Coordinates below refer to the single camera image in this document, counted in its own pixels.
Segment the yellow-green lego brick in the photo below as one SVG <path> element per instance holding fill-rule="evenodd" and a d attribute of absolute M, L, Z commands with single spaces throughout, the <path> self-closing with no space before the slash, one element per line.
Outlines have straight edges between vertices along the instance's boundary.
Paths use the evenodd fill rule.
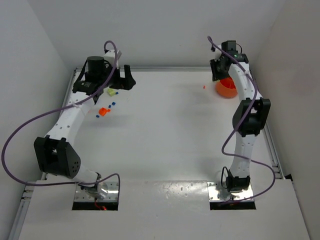
<path fill-rule="evenodd" d="M 113 97 L 114 95 L 117 94 L 112 88 L 108 88 L 107 93 L 110 97 Z"/>

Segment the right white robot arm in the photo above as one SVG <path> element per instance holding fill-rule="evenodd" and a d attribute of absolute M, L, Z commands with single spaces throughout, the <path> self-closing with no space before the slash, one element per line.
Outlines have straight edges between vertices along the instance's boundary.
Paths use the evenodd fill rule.
<path fill-rule="evenodd" d="M 220 45 L 212 43 L 214 58 L 210 60 L 213 81 L 230 77 L 235 85 L 239 105 L 232 117 L 235 150 L 231 154 L 232 164 L 227 177 L 221 182 L 228 192 L 242 192 L 250 185 L 250 163 L 257 136 L 265 127 L 271 108 L 271 101 L 264 98 L 250 72 L 246 54 L 238 52 L 237 42 L 228 40 Z"/>

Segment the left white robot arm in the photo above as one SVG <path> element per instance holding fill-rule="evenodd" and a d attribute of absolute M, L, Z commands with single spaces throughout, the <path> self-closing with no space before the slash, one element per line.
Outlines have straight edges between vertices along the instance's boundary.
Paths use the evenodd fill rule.
<path fill-rule="evenodd" d="M 106 87 L 129 91 L 136 84 L 131 67 L 124 65 L 124 77 L 121 77 L 118 67 L 112 69 L 114 62 L 114 57 L 107 55 L 86 59 L 68 97 L 69 108 L 63 110 L 52 129 L 44 137 L 37 137 L 33 144 L 42 172 L 70 179 L 95 194 L 102 189 L 102 177 L 82 164 L 73 145 L 85 116 Z"/>

